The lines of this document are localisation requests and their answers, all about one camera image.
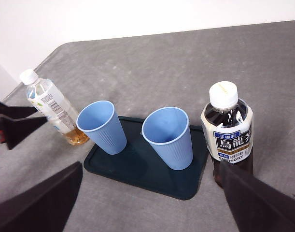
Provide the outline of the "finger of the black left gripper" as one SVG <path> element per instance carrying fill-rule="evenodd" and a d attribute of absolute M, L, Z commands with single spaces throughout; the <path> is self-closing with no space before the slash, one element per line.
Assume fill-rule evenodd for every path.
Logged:
<path fill-rule="evenodd" d="M 24 119 L 37 112 L 33 106 L 8 106 L 0 101 L 0 116 L 4 115 L 12 119 Z"/>
<path fill-rule="evenodd" d="M 0 143 L 6 143 L 8 150 L 12 150 L 46 122 L 44 116 L 12 119 L 1 115 Z"/>

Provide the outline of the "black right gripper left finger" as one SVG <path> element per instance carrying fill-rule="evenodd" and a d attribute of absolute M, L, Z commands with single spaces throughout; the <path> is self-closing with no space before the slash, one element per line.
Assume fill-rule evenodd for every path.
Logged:
<path fill-rule="evenodd" d="M 0 232 L 61 232 L 75 205 L 83 167 L 75 162 L 0 203 Z"/>

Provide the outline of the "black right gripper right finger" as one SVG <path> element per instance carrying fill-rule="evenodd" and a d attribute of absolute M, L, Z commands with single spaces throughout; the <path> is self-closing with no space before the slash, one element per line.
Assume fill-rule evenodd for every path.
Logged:
<path fill-rule="evenodd" d="M 295 199 L 225 161 L 220 176 L 239 231 L 295 232 Z"/>

